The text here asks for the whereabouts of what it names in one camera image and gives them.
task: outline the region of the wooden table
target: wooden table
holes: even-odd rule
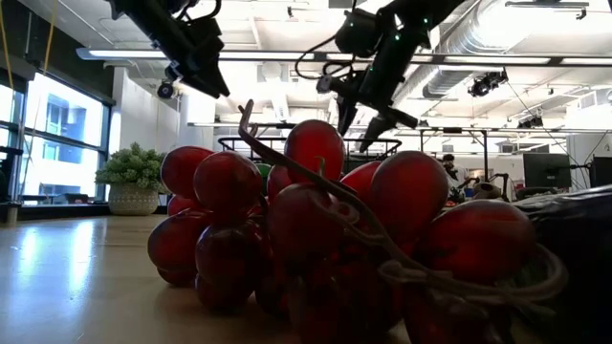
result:
[[[0,343],[297,343],[251,300],[242,316],[206,313],[168,286],[146,240],[164,217],[96,218],[0,229]],[[408,343],[403,327],[388,343]]]

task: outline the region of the green plant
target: green plant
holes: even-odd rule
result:
[[[166,192],[160,179],[160,167],[165,153],[143,150],[136,142],[130,148],[111,155],[104,167],[96,172],[96,183],[135,183],[138,187]]]

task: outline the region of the white flower pot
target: white flower pot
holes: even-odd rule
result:
[[[156,190],[143,189],[134,183],[113,184],[108,196],[108,207],[114,215],[146,216],[157,209]]]

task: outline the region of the person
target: person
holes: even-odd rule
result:
[[[470,177],[468,176],[468,170],[466,168],[455,164],[455,156],[452,154],[445,154],[442,157],[442,165],[449,176],[449,187],[458,187]]]

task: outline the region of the grape bunch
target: grape bunch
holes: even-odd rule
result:
[[[341,178],[341,136],[307,120],[284,153],[352,189],[405,254],[457,279],[492,285],[516,274],[535,249],[531,223],[509,204],[474,201],[440,215],[446,172],[421,152],[371,161]],[[148,242],[165,281],[193,286],[212,312],[238,313],[254,293],[304,344],[377,342],[402,320],[414,344],[490,342],[487,321],[447,312],[424,288],[383,280],[378,269],[391,256],[325,211],[340,205],[334,196],[281,165],[265,174],[231,151],[189,146],[166,156],[162,181],[175,196]],[[361,219],[354,226],[372,230]]]

